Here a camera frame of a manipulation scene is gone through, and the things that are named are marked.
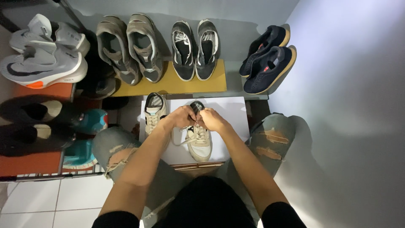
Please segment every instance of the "white nike running shoe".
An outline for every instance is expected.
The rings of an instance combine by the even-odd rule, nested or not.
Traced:
[[[10,46],[23,53],[31,41],[55,42],[86,56],[90,43],[84,34],[76,32],[64,22],[50,22],[44,15],[37,14],[29,22],[28,29],[16,31],[11,36]]]
[[[58,82],[81,81],[87,73],[87,62],[80,52],[61,44],[31,41],[23,54],[4,58],[0,72],[20,85],[41,89]]]

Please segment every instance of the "person's right hand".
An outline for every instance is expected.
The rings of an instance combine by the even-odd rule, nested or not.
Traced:
[[[230,126],[229,123],[212,108],[201,110],[197,115],[196,123],[205,129],[216,132]]]

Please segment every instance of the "hand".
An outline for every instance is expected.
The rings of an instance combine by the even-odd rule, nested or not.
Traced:
[[[198,120],[196,123],[210,131],[220,132],[230,126],[230,124],[212,108],[201,110],[197,115],[197,119],[201,117],[202,120]]]
[[[189,105],[180,106],[174,112],[170,113],[166,119],[172,124],[172,127],[183,128],[193,126],[196,122],[196,115]]]

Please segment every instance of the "white box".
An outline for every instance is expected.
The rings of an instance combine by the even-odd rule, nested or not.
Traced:
[[[213,108],[224,119],[226,119],[235,129],[239,137],[246,141],[249,138],[249,127],[247,125],[245,99],[243,97],[218,97],[218,98],[198,98],[198,99],[178,99],[168,100],[167,105],[170,112],[173,112],[180,106],[189,105],[193,101],[201,101],[205,107]],[[146,101],[142,101],[141,121],[139,140],[145,140],[145,110]],[[226,145],[220,135],[216,132],[210,132],[212,153],[208,162],[226,161],[229,159],[229,153]],[[186,130],[179,132],[174,129],[174,141],[180,144],[185,140]],[[163,161],[169,165],[198,163],[188,152],[187,144],[176,146],[170,142],[166,151],[162,155]]]

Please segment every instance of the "gray wall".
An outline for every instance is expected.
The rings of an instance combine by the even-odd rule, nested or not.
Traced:
[[[209,18],[217,27],[221,56],[228,61],[243,61],[250,43],[267,26],[282,25],[298,0],[68,0],[87,29],[95,32],[104,15],[116,15],[128,23],[133,13],[146,13],[156,24],[159,49],[171,56],[170,34],[178,20],[187,21],[194,35],[198,22]],[[21,28],[37,13],[52,21],[73,23],[64,10],[50,0],[9,3],[4,15]]]
[[[308,227],[405,227],[405,2],[300,1],[297,60],[269,95],[295,115],[275,180]]]

